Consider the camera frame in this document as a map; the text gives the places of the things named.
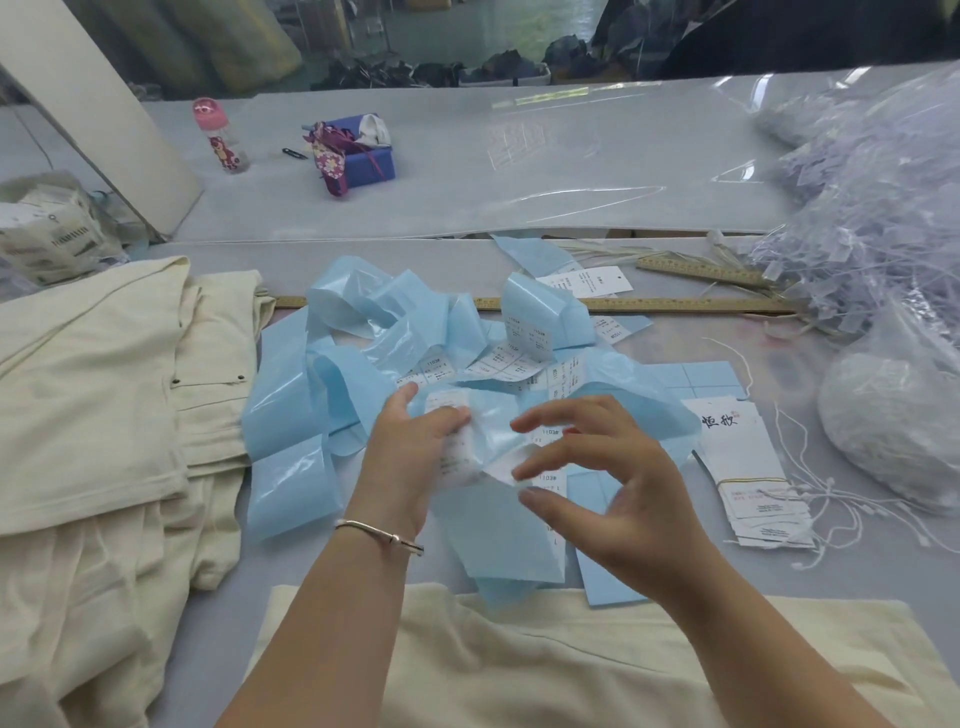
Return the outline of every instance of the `table surface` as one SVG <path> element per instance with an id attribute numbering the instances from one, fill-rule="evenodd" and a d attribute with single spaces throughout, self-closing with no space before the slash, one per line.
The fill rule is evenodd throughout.
<path id="1" fill-rule="evenodd" d="M 225 109 L 252 159 L 226 175 L 190 102 L 144 108 L 204 183 L 182 241 L 416 237 L 518 228 L 768 231 L 794 209 L 762 182 L 786 148 L 751 114 L 839 85 L 883 89 L 931 66 L 766 74 L 611 85 L 386 88 L 260 94 Z M 21 119 L 59 169 L 106 183 L 32 107 Z M 309 160 L 301 124 L 376 111 L 394 141 L 396 179 L 332 198 Z M 9 108 L 0 109 L 0 171 L 47 162 Z"/>
<path id="2" fill-rule="evenodd" d="M 687 253 L 703 253 L 702 239 L 645 240 L 645 244 Z M 389 273 L 410 268 L 441 291 L 468 290 L 474 295 L 499 293 L 503 280 L 516 269 L 491 241 L 484 240 L 346 240 L 323 245 L 168 244 L 154 247 L 154 256 L 190 255 L 195 273 L 259 268 L 272 290 L 299 293 L 336 255 L 361 255 Z M 638 295 L 696 296 L 701 281 L 625 269 Z M 710 295 L 739 295 L 720 286 Z M 756 402 L 775 447 L 780 440 L 773 428 L 774 402 L 809 430 L 807 461 L 821 477 L 832 476 L 839 486 L 866 497 L 889 497 L 889 492 L 850 465 L 827 441 L 816 414 L 815 395 L 834 347 L 818 333 L 793 341 L 764 334 L 762 325 L 742 317 L 654 316 L 654 325 L 617 345 L 644 363 L 729 359 L 747 382 L 742 363 L 708 336 L 740 350 L 754 377 L 751 397 Z M 795 323 L 782 323 L 787 329 Z M 784 429 L 785 444 L 795 455 L 802 433 L 793 425 Z M 781 460 L 786 457 L 780 453 Z M 351 487 L 359 458 L 341 463 L 345 487 Z M 960 677 L 960 630 L 956 605 L 960 603 L 957 557 L 921 547 L 913 534 L 897 522 L 865 517 L 862 543 L 832 550 L 813 570 L 797 571 L 793 562 L 807 562 L 805 552 L 760 551 L 725 543 L 732 537 L 715 486 L 695 462 L 684 467 L 684 478 L 697 513 L 710 538 L 734 566 L 768 595 L 818 598 L 898 599 L 908 603 L 927 634 L 941 651 L 954 677 Z M 247 489 L 237 513 L 246 511 Z M 831 506 L 818 522 L 822 533 L 849 516 Z M 960 546 L 960 521 L 928 519 L 942 540 Z M 270 590 L 278 584 L 299 584 L 329 536 L 331 523 L 316 522 L 278 537 L 265 545 L 245 542 L 240 563 L 212 594 L 190 597 L 173 655 L 167 685 L 152 710 L 156 728 L 209 728 L 223 711 L 243 678 Z M 421 536 L 426 555 L 411 562 L 408 582 L 439 581 L 455 592 L 474 591 L 472 582 L 444 542 L 437 524 L 429 520 Z M 568 585 L 579 586 L 576 559 L 567 564 Z"/>

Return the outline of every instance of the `right hand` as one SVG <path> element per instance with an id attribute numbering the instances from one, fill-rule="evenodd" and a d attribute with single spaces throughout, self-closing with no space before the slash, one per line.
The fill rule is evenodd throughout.
<path id="1" fill-rule="evenodd" d="M 670 456 L 609 395 L 553 400 L 512 423 L 517 432 L 568 425 L 564 437 L 514 469 L 517 480 L 570 463 L 607 471 L 623 485 L 605 515 L 541 488 L 520 502 L 589 558 L 643 595 L 663 603 L 696 589 L 719 552 L 700 525 Z"/>

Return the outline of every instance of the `fingernail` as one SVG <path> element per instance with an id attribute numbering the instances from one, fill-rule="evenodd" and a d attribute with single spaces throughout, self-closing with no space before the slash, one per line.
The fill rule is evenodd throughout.
<path id="1" fill-rule="evenodd" d="M 530 485 L 526 488 L 521 488 L 516 494 L 516 497 L 519 498 L 521 503 L 528 505 L 537 500 L 537 498 L 539 498 L 543 493 L 546 493 L 545 488 L 541 488 L 538 485 Z"/>

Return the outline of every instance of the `white cloth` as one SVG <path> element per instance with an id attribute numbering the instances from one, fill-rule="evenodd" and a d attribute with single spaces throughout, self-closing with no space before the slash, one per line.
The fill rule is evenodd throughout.
<path id="1" fill-rule="evenodd" d="M 191 580 L 239 556 L 259 283 L 171 258 L 0 306 L 0 725 L 147 725 Z"/>
<path id="2" fill-rule="evenodd" d="M 251 666 L 296 591 L 274 587 Z M 955 724 L 960 689 L 905 604 L 770 601 L 896 725 Z M 544 590 L 492 614 L 437 584 L 407 587 L 379 724 L 727 728 L 693 648 L 655 604 L 591 610 L 579 590 Z"/>
<path id="3" fill-rule="evenodd" d="M 168 394 L 186 274 L 182 257 L 131 263 L 0 305 L 0 535 L 182 487 Z"/>

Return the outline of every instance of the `white tag bundle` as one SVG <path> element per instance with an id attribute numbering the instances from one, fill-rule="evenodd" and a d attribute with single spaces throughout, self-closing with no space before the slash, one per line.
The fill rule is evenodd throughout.
<path id="1" fill-rule="evenodd" d="M 756 405 L 733 397 L 684 404 L 700 416 L 695 451 L 717 484 L 737 542 L 813 548 L 809 506 L 784 476 Z"/>

